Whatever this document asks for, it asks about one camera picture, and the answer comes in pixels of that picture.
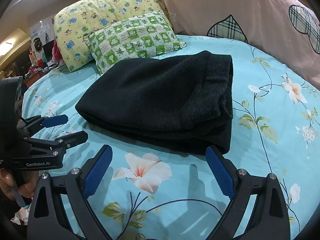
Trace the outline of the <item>person's left hand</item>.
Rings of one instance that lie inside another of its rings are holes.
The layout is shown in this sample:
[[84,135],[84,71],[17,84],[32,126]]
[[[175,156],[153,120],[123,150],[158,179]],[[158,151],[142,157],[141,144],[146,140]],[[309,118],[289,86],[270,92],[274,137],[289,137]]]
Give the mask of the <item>person's left hand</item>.
[[[31,171],[27,173],[25,184],[18,188],[18,192],[25,198],[32,198],[35,192],[37,182],[39,180],[39,172]],[[11,173],[5,169],[1,169],[1,191],[10,199],[15,200],[12,187],[15,185],[15,181]]]

